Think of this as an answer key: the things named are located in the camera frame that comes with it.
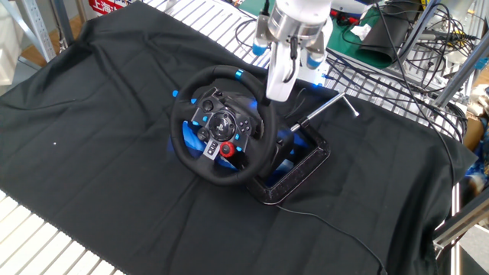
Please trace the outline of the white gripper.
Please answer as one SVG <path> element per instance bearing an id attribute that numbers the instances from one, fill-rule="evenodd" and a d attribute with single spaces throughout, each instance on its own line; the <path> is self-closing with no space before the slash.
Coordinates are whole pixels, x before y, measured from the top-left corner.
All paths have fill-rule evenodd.
<path id="1" fill-rule="evenodd" d="M 286 102 L 292 92 L 297 78 L 297 59 L 292 59 L 290 45 L 282 42 L 271 44 L 270 64 L 267 75 L 266 97 L 261 100 L 262 106 L 269 106 L 272 101 Z"/>

